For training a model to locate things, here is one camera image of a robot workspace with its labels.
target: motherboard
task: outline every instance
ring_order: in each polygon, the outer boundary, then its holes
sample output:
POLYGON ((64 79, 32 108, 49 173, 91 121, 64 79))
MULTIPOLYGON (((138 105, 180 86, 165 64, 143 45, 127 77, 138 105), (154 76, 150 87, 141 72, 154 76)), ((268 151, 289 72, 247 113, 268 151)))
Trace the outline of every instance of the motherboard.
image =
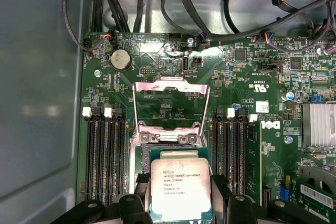
MULTIPOLYGON (((88 34, 86 43, 102 36, 88 34)), ((308 43, 272 41, 294 49, 308 43)), ((199 148, 209 172, 224 174, 234 194, 262 206, 290 200, 333 223, 333 44, 288 54, 256 37, 113 35, 83 59, 77 202, 108 206, 134 191, 138 174, 151 172, 155 150, 194 155, 199 148), (323 186, 316 179, 322 177, 323 186)))

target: blue component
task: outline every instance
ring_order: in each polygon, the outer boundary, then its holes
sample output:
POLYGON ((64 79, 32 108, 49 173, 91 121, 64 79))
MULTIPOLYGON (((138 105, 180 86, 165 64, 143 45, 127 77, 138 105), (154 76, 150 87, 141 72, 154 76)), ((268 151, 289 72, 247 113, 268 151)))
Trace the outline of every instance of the blue component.
POLYGON ((279 188, 280 199, 290 201, 291 194, 292 194, 291 190, 286 189, 285 186, 280 186, 279 188))
POLYGON ((314 95, 314 96, 311 97, 311 101, 312 102, 322 102, 323 97, 321 95, 314 95))
POLYGON ((295 95, 294 95, 293 92, 287 92, 286 93, 286 98, 287 98, 287 101, 292 101, 292 100, 294 100, 295 95))

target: capacitor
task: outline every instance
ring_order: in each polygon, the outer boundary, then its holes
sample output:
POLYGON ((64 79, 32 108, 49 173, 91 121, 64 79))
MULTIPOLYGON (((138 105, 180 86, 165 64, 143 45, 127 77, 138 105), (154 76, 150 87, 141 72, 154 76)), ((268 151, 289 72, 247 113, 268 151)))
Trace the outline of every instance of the capacitor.
POLYGON ((132 65, 132 58, 124 49, 117 49, 109 58, 112 66, 118 71, 125 71, 132 65))
POLYGON ((293 92, 289 91, 289 92, 285 92, 282 94, 281 98, 284 100, 284 101, 293 101, 294 98, 295 98, 295 95, 293 92))
POLYGON ((330 47, 324 50, 326 55, 331 55, 332 53, 336 52, 336 44, 331 45, 330 47))
POLYGON ((235 110, 239 110, 240 109, 240 104, 239 103, 233 103, 231 105, 232 108, 234 108, 235 110))

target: gray side panel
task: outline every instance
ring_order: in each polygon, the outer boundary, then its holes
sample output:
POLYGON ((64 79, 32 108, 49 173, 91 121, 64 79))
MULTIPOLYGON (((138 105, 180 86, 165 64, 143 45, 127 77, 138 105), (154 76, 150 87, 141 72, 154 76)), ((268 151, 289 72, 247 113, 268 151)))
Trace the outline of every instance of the gray side panel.
MULTIPOLYGON (((0 223, 49 223, 75 204, 81 57, 62 0, 0 2, 0 223)), ((76 32, 81 6, 69 2, 76 32)))

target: usb port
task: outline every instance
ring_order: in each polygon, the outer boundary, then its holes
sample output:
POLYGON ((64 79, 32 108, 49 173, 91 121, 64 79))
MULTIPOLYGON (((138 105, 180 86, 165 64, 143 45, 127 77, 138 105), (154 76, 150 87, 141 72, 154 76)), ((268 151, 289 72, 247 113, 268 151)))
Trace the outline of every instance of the usb port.
POLYGON ((189 69, 188 56, 183 56, 183 58, 182 58, 182 71, 187 71, 188 69, 189 69))

